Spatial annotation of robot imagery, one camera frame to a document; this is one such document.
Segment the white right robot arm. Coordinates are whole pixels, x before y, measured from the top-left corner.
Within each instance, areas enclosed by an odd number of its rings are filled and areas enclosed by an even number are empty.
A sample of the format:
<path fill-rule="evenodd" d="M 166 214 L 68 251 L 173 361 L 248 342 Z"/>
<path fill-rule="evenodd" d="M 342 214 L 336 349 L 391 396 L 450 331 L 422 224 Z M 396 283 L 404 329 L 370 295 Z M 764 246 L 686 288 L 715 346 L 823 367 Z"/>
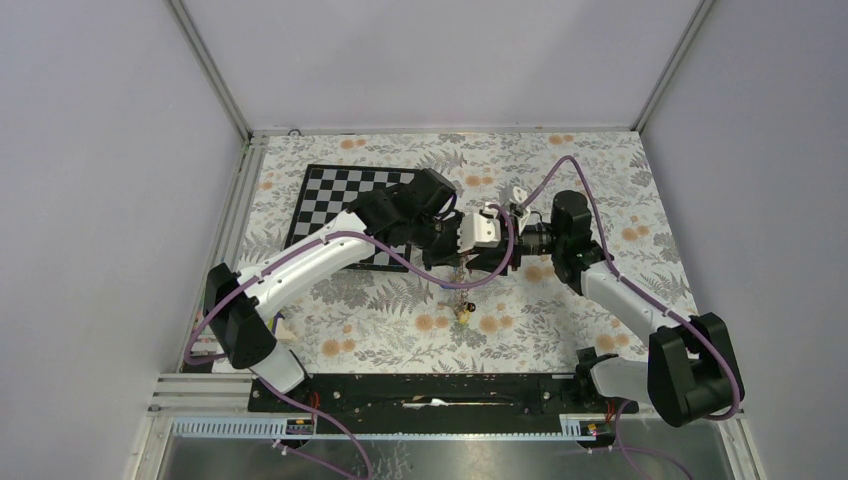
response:
<path fill-rule="evenodd" d="M 519 187 L 501 193 L 515 231 L 512 265 L 524 256 L 549 256 L 561 283 L 622 321 L 648 349 L 644 361 L 579 351 L 577 405 L 597 412 L 612 398 L 650 404 L 673 427 L 734 416 L 745 392 L 725 322 L 714 313 L 685 318 L 625 277 L 593 237 L 585 195 L 557 193 L 550 221 L 537 225 L 528 222 L 529 200 Z"/>

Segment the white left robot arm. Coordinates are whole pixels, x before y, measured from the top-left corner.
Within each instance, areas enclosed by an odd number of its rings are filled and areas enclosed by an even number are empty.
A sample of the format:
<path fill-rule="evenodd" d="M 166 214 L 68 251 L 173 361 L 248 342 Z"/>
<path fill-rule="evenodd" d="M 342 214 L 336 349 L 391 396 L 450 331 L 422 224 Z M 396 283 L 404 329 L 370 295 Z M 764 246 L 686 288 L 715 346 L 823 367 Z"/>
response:
<path fill-rule="evenodd" d="M 210 328 L 223 358 L 266 383 L 282 408 L 301 409 L 310 397 L 306 370 L 266 325 L 291 297 L 399 245 L 419 249 L 426 268 L 432 268 L 504 242 L 494 272 L 508 266 L 518 239 L 508 210 L 490 203 L 475 214 L 442 217 L 455 194 L 441 174 L 423 169 L 407 183 L 359 194 L 329 223 L 256 266 L 241 272 L 224 263 L 213 267 L 197 329 Z"/>

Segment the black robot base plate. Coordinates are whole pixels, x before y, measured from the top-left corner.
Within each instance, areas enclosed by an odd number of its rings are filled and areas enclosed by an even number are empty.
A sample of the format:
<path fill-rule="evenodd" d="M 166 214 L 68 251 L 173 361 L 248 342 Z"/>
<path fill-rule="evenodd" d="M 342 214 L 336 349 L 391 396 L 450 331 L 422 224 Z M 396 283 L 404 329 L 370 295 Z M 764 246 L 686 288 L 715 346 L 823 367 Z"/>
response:
<path fill-rule="evenodd" d="M 342 432 L 358 419 L 389 425 L 425 420 L 488 425 L 554 415 L 602 427 L 612 422 L 622 403 L 596 394 L 572 373 L 314 374 L 283 396 L 255 380 L 248 410 L 298 414 L 305 405 L 306 417 L 329 414 Z"/>

